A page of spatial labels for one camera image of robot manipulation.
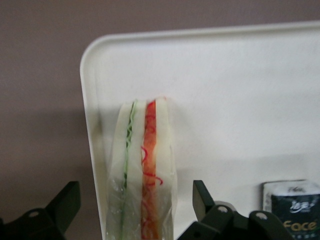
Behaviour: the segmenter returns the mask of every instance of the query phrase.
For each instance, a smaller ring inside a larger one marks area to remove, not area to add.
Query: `shredded cucumber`
[[[129,148],[131,146],[131,137],[132,137],[132,126],[136,114],[136,105],[137,101],[132,103],[129,123],[126,129],[126,140],[125,140],[125,160],[123,166],[123,192],[122,192],[122,209],[121,209],[121,226],[124,225],[124,218],[125,218],[125,199],[127,194],[127,179],[128,179],[128,161],[129,161]],[[123,231],[120,233],[121,240],[123,239]]]

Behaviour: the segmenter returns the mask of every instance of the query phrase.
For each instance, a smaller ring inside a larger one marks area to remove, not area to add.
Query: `white tray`
[[[193,180],[243,215],[260,184],[320,183],[320,22],[104,36],[80,66],[101,230],[118,111],[169,98],[178,174],[175,238],[196,220]]]

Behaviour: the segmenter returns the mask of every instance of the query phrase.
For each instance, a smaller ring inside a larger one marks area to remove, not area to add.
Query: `sandwich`
[[[177,175],[165,98],[122,105],[107,166],[107,240],[173,240]]]

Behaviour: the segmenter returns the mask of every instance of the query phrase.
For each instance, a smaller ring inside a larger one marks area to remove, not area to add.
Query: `plastic wrap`
[[[107,162],[107,240],[173,240],[177,173],[167,101],[125,103]]]

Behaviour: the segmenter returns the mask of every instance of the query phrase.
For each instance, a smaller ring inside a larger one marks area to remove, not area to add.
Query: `black tissue package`
[[[263,210],[275,214],[294,239],[320,240],[320,187],[308,180],[263,184]]]

